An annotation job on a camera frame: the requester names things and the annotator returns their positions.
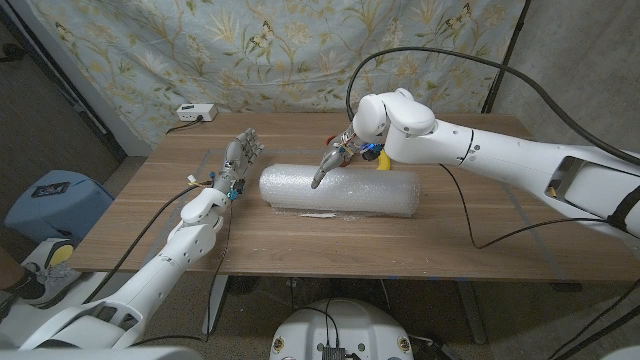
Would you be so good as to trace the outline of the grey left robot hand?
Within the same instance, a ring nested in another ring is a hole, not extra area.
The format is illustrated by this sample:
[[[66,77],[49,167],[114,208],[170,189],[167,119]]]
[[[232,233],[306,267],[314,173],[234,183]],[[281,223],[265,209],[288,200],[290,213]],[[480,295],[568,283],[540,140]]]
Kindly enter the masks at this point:
[[[264,148],[255,129],[240,133],[227,145],[222,168],[212,187],[235,200],[244,193],[247,174]]]

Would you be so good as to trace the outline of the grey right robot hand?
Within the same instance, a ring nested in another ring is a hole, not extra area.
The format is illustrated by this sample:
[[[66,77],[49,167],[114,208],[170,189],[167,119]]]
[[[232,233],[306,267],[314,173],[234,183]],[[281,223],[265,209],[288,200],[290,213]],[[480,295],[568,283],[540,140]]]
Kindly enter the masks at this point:
[[[347,166],[352,157],[360,152],[361,144],[362,141],[352,126],[338,135],[330,136],[326,141],[326,152],[314,174],[311,188],[316,189],[330,171]]]

